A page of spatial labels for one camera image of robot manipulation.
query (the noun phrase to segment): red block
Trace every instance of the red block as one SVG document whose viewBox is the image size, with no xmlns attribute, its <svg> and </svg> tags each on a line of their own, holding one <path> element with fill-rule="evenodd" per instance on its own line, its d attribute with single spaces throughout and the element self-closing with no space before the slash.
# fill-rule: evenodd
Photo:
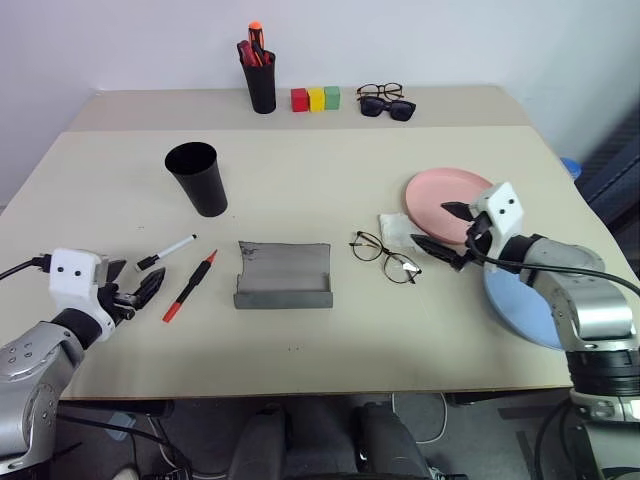
<svg viewBox="0 0 640 480">
<path fill-rule="evenodd" d="M 309 95 L 304 88 L 291 89 L 291 110 L 294 112 L 309 111 Z"/>
</svg>

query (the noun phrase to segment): pink plate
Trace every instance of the pink plate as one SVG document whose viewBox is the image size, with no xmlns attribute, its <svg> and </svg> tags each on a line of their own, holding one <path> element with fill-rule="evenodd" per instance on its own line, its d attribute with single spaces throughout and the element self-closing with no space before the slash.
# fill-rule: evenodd
<svg viewBox="0 0 640 480">
<path fill-rule="evenodd" d="M 462 244 L 469 222 L 454 217 L 440 206 L 444 202 L 470 203 L 491 182 L 475 173 L 457 168 L 434 168 L 411 179 L 405 192 L 413 223 L 438 240 Z"/>
</svg>

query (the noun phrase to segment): green block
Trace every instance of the green block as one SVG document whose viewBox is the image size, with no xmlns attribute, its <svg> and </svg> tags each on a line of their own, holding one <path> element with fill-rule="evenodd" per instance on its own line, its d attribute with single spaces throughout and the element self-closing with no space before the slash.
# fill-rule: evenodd
<svg viewBox="0 0 640 480">
<path fill-rule="evenodd" d="M 324 109 L 338 110 L 340 108 L 340 88 L 324 87 Z"/>
</svg>

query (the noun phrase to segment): white wall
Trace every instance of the white wall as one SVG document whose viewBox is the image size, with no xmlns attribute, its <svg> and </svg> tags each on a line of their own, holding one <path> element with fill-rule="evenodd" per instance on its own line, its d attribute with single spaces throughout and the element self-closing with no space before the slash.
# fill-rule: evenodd
<svg viewBox="0 0 640 480">
<path fill-rule="evenodd" d="M 638 0 L 0 0 L 0 204 L 95 89 L 242 85 L 253 19 L 280 86 L 499 84 L 577 159 L 639 96 Z"/>
</svg>

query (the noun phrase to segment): glasses lens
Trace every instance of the glasses lens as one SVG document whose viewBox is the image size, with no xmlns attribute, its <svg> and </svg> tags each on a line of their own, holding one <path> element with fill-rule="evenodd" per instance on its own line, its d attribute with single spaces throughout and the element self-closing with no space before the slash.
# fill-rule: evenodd
<svg viewBox="0 0 640 480">
<path fill-rule="evenodd" d="M 384 110 L 384 100 L 376 97 L 362 97 L 360 99 L 360 112 L 367 117 L 377 117 Z"/>
<path fill-rule="evenodd" d="M 402 98 L 402 85 L 399 83 L 387 83 L 384 86 L 384 96 L 389 100 Z"/>
<path fill-rule="evenodd" d="M 389 280 L 396 283 L 409 282 L 418 275 L 420 271 L 420 267 L 418 267 L 413 260 L 398 253 L 389 255 L 387 261 L 384 263 L 384 274 Z"/>
<path fill-rule="evenodd" d="M 391 115 L 391 118 L 393 118 L 394 120 L 406 122 L 411 118 L 411 115 L 413 115 L 413 111 L 415 109 L 416 106 L 413 103 L 396 101 L 391 103 L 389 115 Z"/>
<path fill-rule="evenodd" d="M 351 248 L 353 248 L 355 256 L 365 262 L 375 260 L 382 253 L 382 245 L 380 245 L 378 239 L 364 232 L 356 237 L 356 240 L 351 244 Z"/>
<path fill-rule="evenodd" d="M 377 97 L 379 94 L 378 86 L 373 83 L 368 83 L 366 85 L 361 86 L 357 92 L 359 95 L 373 95 Z"/>
</svg>

